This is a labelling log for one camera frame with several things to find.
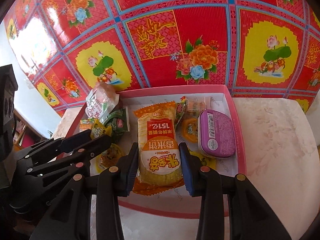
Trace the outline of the peach jelly drink pouch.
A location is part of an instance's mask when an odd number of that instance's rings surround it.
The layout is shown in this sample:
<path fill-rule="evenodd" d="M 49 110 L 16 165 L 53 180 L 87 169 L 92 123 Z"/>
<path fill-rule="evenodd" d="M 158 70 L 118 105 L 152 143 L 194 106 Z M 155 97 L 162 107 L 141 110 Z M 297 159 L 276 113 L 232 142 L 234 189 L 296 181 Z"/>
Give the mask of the peach jelly drink pouch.
<path fill-rule="evenodd" d="M 89 118 L 98 119 L 104 124 L 119 103 L 119 94 L 114 87 L 104 82 L 97 82 L 86 97 L 85 113 Z"/>

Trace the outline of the rainbow striped candy packet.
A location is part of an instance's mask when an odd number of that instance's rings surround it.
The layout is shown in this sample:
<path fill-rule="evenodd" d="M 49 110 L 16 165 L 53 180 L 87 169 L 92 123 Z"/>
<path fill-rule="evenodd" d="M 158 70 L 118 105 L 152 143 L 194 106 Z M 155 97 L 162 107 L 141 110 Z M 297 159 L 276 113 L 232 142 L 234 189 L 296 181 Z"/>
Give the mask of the rainbow striped candy packet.
<path fill-rule="evenodd" d="M 210 109 L 211 106 L 211 97 L 187 97 L 187 107 L 185 114 L 187 117 L 198 118 L 202 111 Z"/>

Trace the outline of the yellow flower snack packet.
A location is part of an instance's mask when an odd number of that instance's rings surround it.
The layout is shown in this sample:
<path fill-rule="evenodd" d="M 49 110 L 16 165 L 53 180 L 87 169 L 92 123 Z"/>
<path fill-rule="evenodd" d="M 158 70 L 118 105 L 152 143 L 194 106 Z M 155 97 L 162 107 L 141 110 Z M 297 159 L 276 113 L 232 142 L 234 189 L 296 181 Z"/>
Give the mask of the yellow flower snack packet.
<path fill-rule="evenodd" d="M 111 136 L 112 135 L 112 127 L 111 126 L 105 127 L 97 119 L 97 120 L 95 120 L 95 122 L 93 123 L 93 125 L 91 127 L 90 137 L 91 137 L 91 139 L 96 139 L 96 138 L 101 137 L 103 135 Z"/>

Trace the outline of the yellow jelly cup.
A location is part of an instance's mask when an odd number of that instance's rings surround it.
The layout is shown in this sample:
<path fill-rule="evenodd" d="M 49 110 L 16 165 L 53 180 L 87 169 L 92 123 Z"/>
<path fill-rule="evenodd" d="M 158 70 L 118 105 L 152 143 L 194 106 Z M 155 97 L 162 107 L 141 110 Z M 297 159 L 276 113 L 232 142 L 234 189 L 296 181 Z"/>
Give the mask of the yellow jelly cup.
<path fill-rule="evenodd" d="M 125 156 L 124 151 L 116 144 L 111 144 L 110 148 L 97 156 L 95 168 L 98 174 L 111 166 L 116 166 L 118 160 Z"/>

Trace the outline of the red floral wall covering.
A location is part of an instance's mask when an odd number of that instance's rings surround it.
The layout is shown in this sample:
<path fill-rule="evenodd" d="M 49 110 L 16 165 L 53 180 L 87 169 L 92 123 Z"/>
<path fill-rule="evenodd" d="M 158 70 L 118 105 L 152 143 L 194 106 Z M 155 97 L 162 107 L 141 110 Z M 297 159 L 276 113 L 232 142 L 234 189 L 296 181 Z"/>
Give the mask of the red floral wall covering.
<path fill-rule="evenodd" d="M 3 24 L 58 114 L 99 81 L 117 91 L 225 85 L 303 111 L 319 91 L 319 20 L 306 0 L 15 0 Z"/>

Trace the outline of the purple plastic tub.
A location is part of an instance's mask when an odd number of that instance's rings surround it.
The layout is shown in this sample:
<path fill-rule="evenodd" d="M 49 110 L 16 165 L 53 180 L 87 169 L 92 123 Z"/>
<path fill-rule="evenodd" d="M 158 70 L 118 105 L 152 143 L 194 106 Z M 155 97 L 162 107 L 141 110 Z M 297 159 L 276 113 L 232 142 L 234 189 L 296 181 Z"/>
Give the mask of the purple plastic tub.
<path fill-rule="evenodd" d="M 229 158 L 236 153 L 231 119 L 218 111 L 206 109 L 198 117 L 198 148 L 208 158 Z"/>

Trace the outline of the orange jelly cup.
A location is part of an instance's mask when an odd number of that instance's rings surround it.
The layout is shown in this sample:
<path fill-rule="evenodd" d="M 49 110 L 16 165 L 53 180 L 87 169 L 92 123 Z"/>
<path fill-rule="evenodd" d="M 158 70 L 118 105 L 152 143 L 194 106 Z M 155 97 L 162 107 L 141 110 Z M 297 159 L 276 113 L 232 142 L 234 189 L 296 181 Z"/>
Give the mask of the orange jelly cup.
<path fill-rule="evenodd" d="M 191 143 L 198 142 L 197 119 L 186 118 L 181 124 L 181 135 L 185 140 Z"/>

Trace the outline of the yellow candy packet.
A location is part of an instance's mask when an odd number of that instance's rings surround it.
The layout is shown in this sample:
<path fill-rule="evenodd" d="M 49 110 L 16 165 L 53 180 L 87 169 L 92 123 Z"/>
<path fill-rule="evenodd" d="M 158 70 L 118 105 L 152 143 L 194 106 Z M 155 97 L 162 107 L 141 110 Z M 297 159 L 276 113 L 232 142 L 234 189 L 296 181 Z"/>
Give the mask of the yellow candy packet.
<path fill-rule="evenodd" d="M 199 152 L 191 151 L 191 155 L 196 156 L 200 159 L 202 166 L 208 166 L 212 169 L 216 169 L 216 159 L 215 158 L 209 158 Z"/>

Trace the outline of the orange burger gummy packet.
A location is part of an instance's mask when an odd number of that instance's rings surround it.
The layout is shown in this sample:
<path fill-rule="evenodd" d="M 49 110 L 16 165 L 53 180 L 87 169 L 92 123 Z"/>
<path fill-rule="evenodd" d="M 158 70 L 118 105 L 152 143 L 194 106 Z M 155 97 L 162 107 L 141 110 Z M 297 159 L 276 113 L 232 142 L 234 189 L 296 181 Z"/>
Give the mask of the orange burger gummy packet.
<path fill-rule="evenodd" d="M 96 119 L 81 119 L 79 122 L 79 132 L 83 132 L 87 129 L 92 129 L 93 125 L 95 124 Z"/>

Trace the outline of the green pea snack packet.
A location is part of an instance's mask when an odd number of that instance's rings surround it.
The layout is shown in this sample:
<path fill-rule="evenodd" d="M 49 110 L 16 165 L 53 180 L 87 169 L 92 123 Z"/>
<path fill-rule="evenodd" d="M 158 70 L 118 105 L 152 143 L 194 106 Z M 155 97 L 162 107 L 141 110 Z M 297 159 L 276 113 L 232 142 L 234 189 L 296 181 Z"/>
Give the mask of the green pea snack packet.
<path fill-rule="evenodd" d="M 186 96 L 183 96 L 180 98 L 180 102 L 176 103 L 176 117 L 174 122 L 175 128 L 177 128 L 178 124 L 182 120 L 186 107 L 187 107 L 187 98 Z"/>

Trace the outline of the orange rice cracker pack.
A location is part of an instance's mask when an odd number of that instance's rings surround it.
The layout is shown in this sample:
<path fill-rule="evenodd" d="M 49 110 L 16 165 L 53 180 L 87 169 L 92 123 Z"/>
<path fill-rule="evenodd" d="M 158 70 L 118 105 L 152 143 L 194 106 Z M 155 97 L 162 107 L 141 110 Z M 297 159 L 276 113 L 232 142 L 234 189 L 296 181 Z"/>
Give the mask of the orange rice cracker pack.
<path fill-rule="evenodd" d="M 134 111 L 138 125 L 136 194 L 151 196 L 184 184 L 175 131 L 176 102 L 162 102 Z"/>

